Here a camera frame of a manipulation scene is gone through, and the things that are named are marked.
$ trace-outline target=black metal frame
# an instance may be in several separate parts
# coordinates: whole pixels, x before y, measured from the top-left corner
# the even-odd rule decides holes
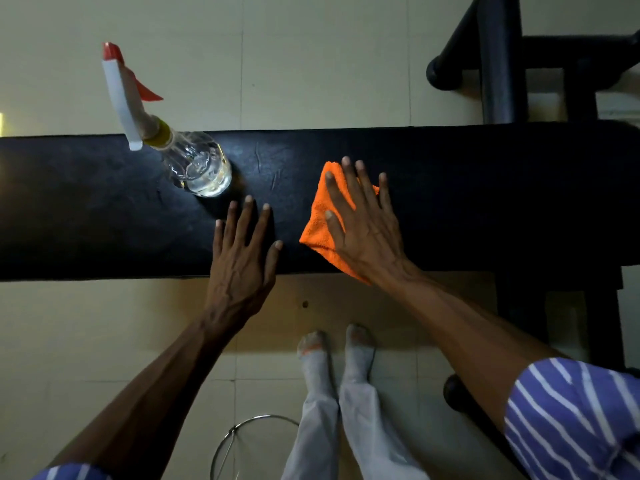
[[[520,0],[474,0],[442,53],[429,63],[427,79],[443,91],[459,89],[463,70],[479,70],[484,124],[524,123],[529,118],[526,69],[561,68],[569,121],[598,119],[596,92],[612,87],[640,63],[640,31],[631,36],[523,36]],[[587,309],[591,361],[625,369],[617,290],[619,267],[590,276],[553,270],[496,272],[498,312],[521,330],[548,341],[548,290],[581,290]],[[452,376],[444,387],[447,403],[464,412],[526,474],[504,436],[484,414],[464,384]]]

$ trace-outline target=person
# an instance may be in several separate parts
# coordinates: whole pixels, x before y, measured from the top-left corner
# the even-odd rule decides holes
[[[345,157],[342,168],[354,209],[334,177],[326,175],[340,216],[326,215],[338,254],[416,316],[476,402],[504,432],[531,478],[640,478],[638,381],[572,361],[430,279],[404,254],[386,174],[380,174],[377,197],[362,161],[354,168]],[[216,222],[201,316],[37,480],[160,479],[199,387],[274,286],[282,243],[273,243],[262,259],[271,209],[263,206],[249,236],[254,206],[247,197],[238,217],[238,205],[231,203],[226,224]],[[322,334],[304,338],[299,355],[308,397],[284,479],[336,478],[339,409],[365,480],[427,478],[381,414],[375,389],[366,380],[373,346],[364,329],[348,329],[347,370],[338,402],[325,377]]]

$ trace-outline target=foot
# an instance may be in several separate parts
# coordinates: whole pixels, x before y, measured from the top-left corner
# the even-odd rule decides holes
[[[329,373],[329,348],[322,331],[314,331],[302,337],[298,344],[298,358],[309,392],[335,397],[335,389]]]
[[[342,381],[367,382],[375,353],[376,345],[370,332],[361,325],[349,325]]]

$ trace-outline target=striped sleeve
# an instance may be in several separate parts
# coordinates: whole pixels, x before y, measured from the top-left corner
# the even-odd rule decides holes
[[[68,463],[46,468],[31,480],[111,480],[100,468],[85,463]]]
[[[640,480],[640,380],[569,359],[536,362],[511,392],[505,435],[535,480]]]

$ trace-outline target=spray bottle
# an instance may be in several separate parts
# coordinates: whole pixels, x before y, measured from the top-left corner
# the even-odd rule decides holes
[[[220,145],[206,133],[175,131],[160,118],[148,114],[142,101],[162,101],[162,97],[136,79],[124,64],[116,44],[104,44],[102,67],[129,148],[138,151],[148,144],[158,150],[172,180],[188,192],[201,197],[215,197],[224,192],[231,183],[231,165]]]

